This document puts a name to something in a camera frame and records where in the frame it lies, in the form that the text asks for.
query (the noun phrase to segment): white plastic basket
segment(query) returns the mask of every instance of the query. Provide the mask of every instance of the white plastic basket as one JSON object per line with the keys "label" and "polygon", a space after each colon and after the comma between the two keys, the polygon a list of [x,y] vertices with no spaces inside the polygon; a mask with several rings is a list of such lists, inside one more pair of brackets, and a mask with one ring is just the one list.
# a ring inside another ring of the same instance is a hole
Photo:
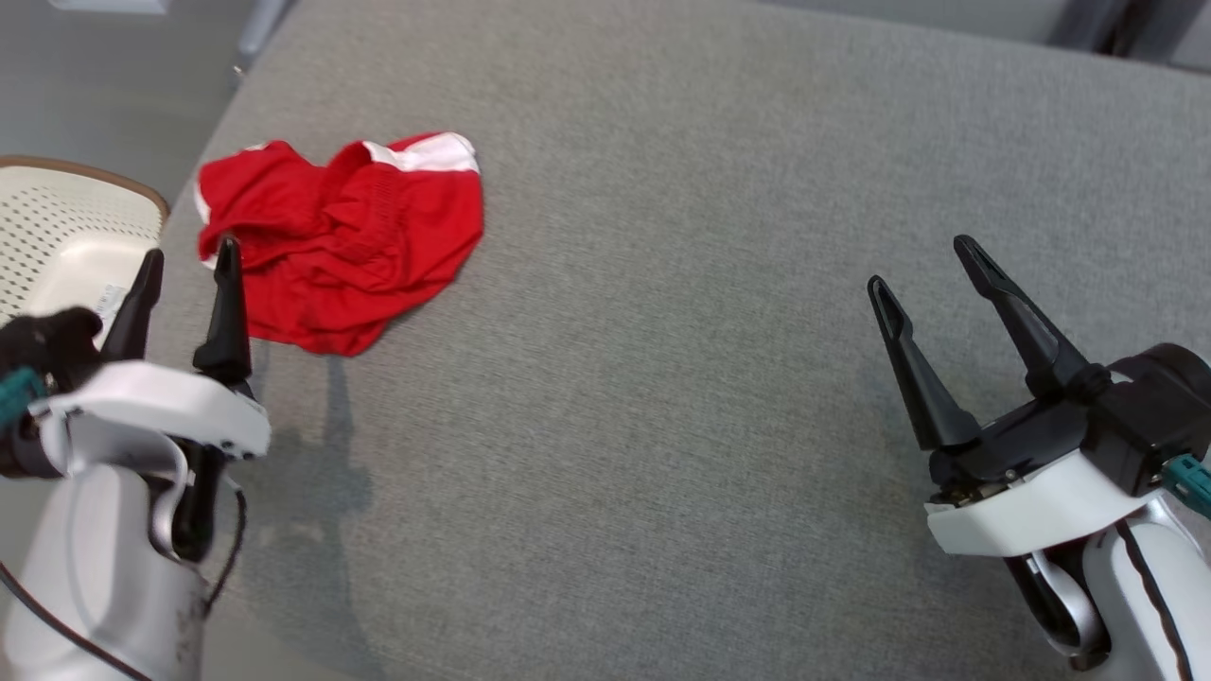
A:
{"label": "white plastic basket", "polygon": [[108,326],[167,214],[155,190],[124,177],[0,156],[0,324],[82,305]]}

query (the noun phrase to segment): white stripe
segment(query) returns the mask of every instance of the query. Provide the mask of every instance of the white stripe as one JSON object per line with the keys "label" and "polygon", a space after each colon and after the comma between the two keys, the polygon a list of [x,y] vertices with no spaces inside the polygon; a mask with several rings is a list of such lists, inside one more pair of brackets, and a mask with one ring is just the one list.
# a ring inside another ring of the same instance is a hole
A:
{"label": "white stripe", "polygon": [[421,139],[402,151],[389,149],[374,142],[362,142],[371,153],[371,160],[390,164],[403,172],[412,171],[475,171],[475,148],[466,137],[455,132],[443,132]]}

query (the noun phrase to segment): gray sofa cushion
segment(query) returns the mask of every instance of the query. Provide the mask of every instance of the gray sofa cushion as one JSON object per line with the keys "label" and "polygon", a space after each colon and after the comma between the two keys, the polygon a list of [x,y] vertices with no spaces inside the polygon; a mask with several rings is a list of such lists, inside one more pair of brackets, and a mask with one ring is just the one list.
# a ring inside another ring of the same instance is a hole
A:
{"label": "gray sofa cushion", "polygon": [[[983,419],[1027,393],[959,233],[1094,360],[1211,351],[1209,110],[1199,76],[757,2],[303,2],[206,159],[455,130],[486,236],[357,359],[254,344],[275,445],[234,470],[224,607],[361,679],[1067,677],[1000,562],[929,536],[863,285]],[[199,227],[163,236],[179,366]]]}

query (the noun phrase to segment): teal connector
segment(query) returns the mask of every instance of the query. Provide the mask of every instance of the teal connector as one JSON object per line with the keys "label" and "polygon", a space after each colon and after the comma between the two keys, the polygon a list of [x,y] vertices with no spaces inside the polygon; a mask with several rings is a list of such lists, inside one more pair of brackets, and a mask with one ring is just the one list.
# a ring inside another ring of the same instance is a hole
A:
{"label": "teal connector", "polygon": [[46,396],[46,387],[34,370],[21,367],[0,379],[0,428],[25,414],[29,404]]}
{"label": "teal connector", "polygon": [[1190,454],[1173,457],[1161,470],[1165,490],[1199,515],[1211,519],[1211,471]]}

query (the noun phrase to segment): gray floor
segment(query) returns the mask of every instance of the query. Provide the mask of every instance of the gray floor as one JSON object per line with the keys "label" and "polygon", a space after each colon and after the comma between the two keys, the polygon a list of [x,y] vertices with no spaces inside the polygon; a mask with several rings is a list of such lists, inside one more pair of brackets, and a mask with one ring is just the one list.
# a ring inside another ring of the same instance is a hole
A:
{"label": "gray floor", "polygon": [[167,17],[0,2],[0,154],[104,167],[170,201],[233,91],[252,0],[176,0]]}

